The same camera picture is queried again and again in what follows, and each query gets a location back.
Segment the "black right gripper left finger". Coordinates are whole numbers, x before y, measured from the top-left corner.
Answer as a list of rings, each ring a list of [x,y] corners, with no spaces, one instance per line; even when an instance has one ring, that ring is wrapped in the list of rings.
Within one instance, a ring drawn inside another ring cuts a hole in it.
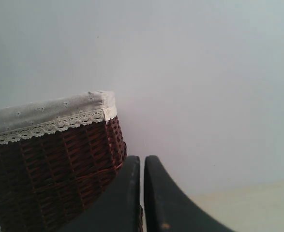
[[[141,231],[140,158],[128,156],[98,200],[60,232]]]

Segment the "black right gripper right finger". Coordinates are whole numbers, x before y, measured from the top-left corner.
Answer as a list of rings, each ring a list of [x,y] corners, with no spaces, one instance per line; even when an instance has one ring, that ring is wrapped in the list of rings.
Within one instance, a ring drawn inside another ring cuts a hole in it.
[[[157,156],[145,158],[144,207],[149,232],[231,232],[177,186]]]

